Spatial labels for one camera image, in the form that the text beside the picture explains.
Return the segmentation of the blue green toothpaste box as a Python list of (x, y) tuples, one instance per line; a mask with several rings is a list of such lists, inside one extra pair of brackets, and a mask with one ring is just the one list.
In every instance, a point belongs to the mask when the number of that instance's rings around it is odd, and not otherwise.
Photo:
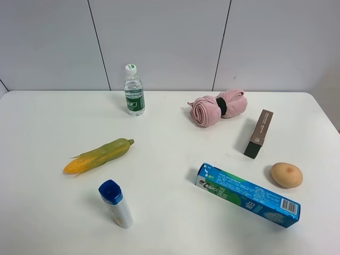
[(300, 219), (299, 203), (207, 163), (200, 167), (195, 185), (284, 228)]

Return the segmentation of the brown potato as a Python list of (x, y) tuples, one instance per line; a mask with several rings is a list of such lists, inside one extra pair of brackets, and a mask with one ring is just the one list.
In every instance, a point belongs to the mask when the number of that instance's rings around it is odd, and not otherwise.
[(297, 188), (303, 182), (303, 174), (295, 165), (275, 163), (270, 170), (273, 180), (284, 188)]

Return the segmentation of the rolled pink towel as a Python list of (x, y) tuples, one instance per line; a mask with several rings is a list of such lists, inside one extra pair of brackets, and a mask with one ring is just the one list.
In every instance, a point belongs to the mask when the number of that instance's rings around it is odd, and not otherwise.
[(241, 89), (220, 92), (216, 97), (203, 96), (188, 103), (190, 114), (203, 128), (210, 127), (222, 118), (236, 117), (245, 112), (248, 101)]

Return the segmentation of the brown rectangular box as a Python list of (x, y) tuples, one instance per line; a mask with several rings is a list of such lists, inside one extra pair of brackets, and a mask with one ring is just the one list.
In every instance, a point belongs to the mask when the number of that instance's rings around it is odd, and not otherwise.
[(265, 109), (262, 110), (254, 128), (253, 134), (250, 138), (250, 141), (244, 151), (245, 156), (251, 159), (255, 159), (257, 157), (260, 149), (264, 144), (273, 114), (274, 113), (271, 111)]

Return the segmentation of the yellow green toy corn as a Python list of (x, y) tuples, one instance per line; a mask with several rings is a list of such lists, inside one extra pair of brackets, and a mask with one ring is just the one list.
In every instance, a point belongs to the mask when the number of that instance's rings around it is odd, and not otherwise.
[(97, 168), (109, 161), (124, 156), (134, 144), (133, 139), (119, 138), (99, 148), (72, 157), (72, 161), (64, 167), (66, 175), (80, 175)]

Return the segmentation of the white blue-capped bottle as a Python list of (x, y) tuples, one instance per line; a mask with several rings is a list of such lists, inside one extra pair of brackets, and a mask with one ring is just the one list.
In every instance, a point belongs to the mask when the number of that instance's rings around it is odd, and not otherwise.
[(98, 191), (111, 211), (115, 223), (121, 228), (130, 228), (133, 225), (133, 218), (120, 186), (113, 180), (107, 180)]

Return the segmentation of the clear green-label water bottle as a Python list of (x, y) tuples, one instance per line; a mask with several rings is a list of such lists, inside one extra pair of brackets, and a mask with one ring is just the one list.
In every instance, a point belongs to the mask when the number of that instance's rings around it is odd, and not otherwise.
[(143, 84), (137, 74), (137, 66), (128, 64), (125, 66), (124, 93), (129, 114), (140, 116), (145, 111), (145, 99)]

